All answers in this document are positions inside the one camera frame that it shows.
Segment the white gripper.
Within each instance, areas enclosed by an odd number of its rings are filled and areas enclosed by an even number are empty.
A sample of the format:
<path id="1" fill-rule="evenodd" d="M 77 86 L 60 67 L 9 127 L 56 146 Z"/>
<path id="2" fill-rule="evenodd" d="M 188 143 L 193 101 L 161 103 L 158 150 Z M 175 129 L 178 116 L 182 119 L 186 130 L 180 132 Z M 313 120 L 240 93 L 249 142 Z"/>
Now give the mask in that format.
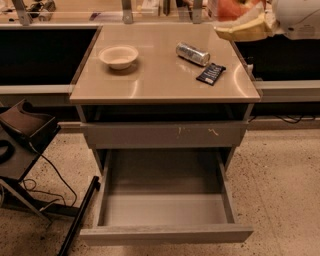
<path id="1" fill-rule="evenodd" d="M 320 39 L 320 0 L 272 0 L 272 12 L 287 38 Z M 258 41 L 272 34 L 267 22 L 266 3 L 259 2 L 236 20 L 219 21 L 215 31 L 228 41 Z"/>

